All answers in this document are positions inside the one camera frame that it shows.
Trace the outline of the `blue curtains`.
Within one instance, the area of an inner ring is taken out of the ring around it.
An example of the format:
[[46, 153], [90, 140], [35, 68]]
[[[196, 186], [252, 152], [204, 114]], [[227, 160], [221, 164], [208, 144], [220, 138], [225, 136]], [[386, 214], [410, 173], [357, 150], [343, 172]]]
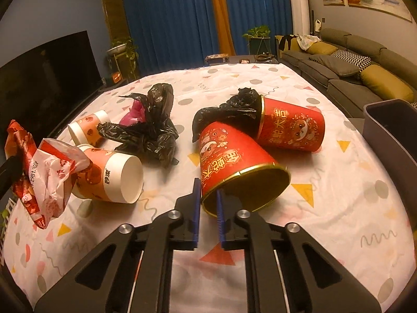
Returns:
[[[236, 55], [249, 52], [242, 36], [267, 25], [270, 36], [293, 30], [290, 0], [226, 0]], [[146, 76], [203, 65], [220, 53], [212, 0], [124, 0], [131, 37]]]

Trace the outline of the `mustard cushion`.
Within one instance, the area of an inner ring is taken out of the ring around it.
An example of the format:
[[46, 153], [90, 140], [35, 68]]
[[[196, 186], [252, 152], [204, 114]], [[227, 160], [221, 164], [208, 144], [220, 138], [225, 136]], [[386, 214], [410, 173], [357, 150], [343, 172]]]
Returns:
[[332, 55], [338, 48], [323, 41], [313, 43], [308, 49], [307, 53], [310, 55]]
[[411, 87], [381, 66], [370, 65], [360, 72], [360, 78], [366, 87], [383, 100], [414, 101]]

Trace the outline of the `small black plastic bag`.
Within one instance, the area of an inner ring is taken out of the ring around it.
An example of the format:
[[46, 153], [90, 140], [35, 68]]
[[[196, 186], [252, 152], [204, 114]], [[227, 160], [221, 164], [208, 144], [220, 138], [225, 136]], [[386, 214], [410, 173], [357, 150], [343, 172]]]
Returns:
[[197, 142], [213, 122], [230, 125], [255, 139], [261, 122], [261, 95], [255, 89], [240, 88], [238, 94], [218, 107], [198, 110], [192, 122], [192, 142]]

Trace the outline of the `pink white paper cup near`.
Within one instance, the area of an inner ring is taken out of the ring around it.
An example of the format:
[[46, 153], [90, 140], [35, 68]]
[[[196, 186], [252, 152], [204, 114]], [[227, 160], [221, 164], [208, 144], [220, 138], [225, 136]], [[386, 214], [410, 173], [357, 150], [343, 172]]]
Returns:
[[135, 203], [144, 185], [144, 168], [138, 157], [81, 144], [90, 159], [88, 169], [78, 172], [72, 193], [78, 198], [113, 203]]

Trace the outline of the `patterned white tablecloth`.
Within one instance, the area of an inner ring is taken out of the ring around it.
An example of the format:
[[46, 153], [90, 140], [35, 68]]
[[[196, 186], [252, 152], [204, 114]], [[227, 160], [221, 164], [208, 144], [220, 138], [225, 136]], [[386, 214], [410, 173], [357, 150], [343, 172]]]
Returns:
[[241, 88], [320, 112], [325, 136], [316, 153], [272, 151], [291, 174], [290, 186], [261, 215], [267, 222], [296, 222], [344, 265], [387, 310], [416, 268], [413, 234], [389, 175], [344, 114], [311, 84], [283, 64], [223, 64], [168, 71], [104, 93], [82, 110], [105, 111], [118, 122], [130, 93], [156, 83], [174, 90], [171, 119], [179, 137], [177, 164], [144, 165], [144, 190], [132, 205], [69, 199], [64, 213], [41, 230], [21, 204], [9, 217], [3, 255], [6, 268], [35, 304], [68, 270], [124, 222], [143, 225], [170, 210], [192, 190], [200, 174], [192, 143], [192, 120], [203, 107], [227, 101]]

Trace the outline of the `mustard cushion near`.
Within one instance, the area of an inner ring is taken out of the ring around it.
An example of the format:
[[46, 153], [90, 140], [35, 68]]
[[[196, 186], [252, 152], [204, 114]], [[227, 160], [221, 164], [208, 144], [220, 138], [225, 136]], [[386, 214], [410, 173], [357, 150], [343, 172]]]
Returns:
[[366, 87], [383, 100], [414, 101], [411, 87], [381, 66], [370, 65], [360, 72], [360, 78]]

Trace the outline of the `mustard cushion far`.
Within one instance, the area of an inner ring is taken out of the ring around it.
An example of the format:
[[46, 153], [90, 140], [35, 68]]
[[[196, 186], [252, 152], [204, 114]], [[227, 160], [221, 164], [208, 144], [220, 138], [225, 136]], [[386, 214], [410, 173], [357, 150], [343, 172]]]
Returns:
[[313, 43], [308, 49], [307, 53], [310, 55], [332, 55], [338, 48], [323, 41]]

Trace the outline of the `red paper cup gold rim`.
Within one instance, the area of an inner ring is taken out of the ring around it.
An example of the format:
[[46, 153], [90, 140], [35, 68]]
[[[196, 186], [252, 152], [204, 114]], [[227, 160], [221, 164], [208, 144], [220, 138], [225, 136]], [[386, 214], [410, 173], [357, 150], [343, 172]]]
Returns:
[[216, 192], [239, 198], [242, 207], [260, 210], [291, 183], [291, 174], [254, 139], [222, 122], [209, 124], [199, 138], [201, 205], [217, 215]]

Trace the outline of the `grey trash bin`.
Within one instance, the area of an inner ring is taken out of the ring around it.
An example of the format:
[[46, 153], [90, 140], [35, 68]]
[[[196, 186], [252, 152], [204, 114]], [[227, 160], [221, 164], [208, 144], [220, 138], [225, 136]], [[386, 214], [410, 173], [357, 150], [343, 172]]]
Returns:
[[416, 108], [400, 100], [364, 106], [363, 137], [388, 172], [416, 227]]

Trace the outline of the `pink plastic bag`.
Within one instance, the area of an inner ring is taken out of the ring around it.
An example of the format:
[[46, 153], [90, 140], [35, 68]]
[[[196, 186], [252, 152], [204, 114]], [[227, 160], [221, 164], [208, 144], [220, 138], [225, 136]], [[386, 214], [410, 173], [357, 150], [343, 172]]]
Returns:
[[125, 114], [119, 124], [123, 126], [131, 126], [137, 123], [144, 123], [146, 121], [145, 107], [139, 100], [134, 100], [132, 106], [129, 108], [127, 114]]

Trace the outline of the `potted green plant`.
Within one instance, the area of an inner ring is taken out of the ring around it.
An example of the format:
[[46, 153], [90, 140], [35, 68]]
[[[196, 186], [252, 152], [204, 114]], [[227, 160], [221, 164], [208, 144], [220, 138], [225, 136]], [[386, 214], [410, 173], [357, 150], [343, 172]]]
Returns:
[[251, 55], [271, 54], [271, 30], [267, 25], [249, 29], [242, 36], [246, 39]]

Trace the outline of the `pink white paper cup far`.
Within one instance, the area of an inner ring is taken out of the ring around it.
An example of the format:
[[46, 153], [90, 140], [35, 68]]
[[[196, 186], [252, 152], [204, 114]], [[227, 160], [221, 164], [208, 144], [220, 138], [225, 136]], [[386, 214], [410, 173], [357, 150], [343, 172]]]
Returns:
[[77, 146], [88, 144], [97, 148], [104, 141], [104, 138], [97, 130], [97, 126], [106, 122], [110, 122], [108, 114], [104, 110], [100, 110], [70, 123], [68, 131]]

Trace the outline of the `black white patterned cushion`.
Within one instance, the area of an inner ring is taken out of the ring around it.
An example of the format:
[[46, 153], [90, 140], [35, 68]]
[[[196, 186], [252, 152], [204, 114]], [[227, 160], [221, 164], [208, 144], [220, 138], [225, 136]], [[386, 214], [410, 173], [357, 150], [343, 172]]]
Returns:
[[348, 50], [336, 50], [332, 53], [332, 56], [358, 67], [359, 71], [366, 69], [372, 64], [370, 57], [359, 55]]

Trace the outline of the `red white plastic wrapper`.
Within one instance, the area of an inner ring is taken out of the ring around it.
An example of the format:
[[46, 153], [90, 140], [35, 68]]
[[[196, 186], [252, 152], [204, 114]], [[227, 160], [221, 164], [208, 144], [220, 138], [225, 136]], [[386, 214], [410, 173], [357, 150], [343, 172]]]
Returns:
[[6, 157], [20, 158], [23, 164], [12, 191], [33, 223], [44, 230], [64, 212], [77, 174], [89, 170], [93, 163], [81, 149], [63, 141], [45, 138], [37, 146], [32, 134], [14, 119], [7, 133]]

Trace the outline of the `plant on wooden stand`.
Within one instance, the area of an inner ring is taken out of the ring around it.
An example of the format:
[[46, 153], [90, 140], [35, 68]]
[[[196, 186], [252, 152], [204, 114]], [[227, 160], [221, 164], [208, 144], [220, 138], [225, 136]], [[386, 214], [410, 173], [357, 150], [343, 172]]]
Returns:
[[112, 41], [107, 50], [107, 61], [113, 74], [118, 73], [120, 79], [133, 82], [139, 79], [139, 53], [132, 38], [119, 38]]

